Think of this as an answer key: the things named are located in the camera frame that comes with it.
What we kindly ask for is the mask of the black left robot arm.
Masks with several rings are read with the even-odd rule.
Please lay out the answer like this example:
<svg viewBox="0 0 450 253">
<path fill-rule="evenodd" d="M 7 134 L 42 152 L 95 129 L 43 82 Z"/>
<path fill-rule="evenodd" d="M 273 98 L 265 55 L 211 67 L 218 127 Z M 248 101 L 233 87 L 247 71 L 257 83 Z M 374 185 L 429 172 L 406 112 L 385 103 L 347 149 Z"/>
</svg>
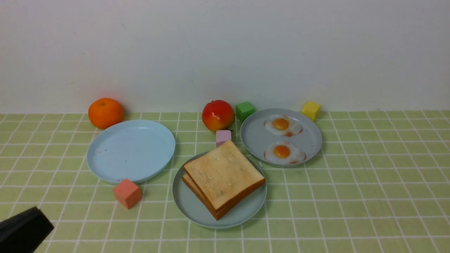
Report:
<svg viewBox="0 0 450 253">
<path fill-rule="evenodd" d="M 0 252 L 33 253 L 53 229 L 39 208 L 29 208 L 0 223 Z"/>
</svg>

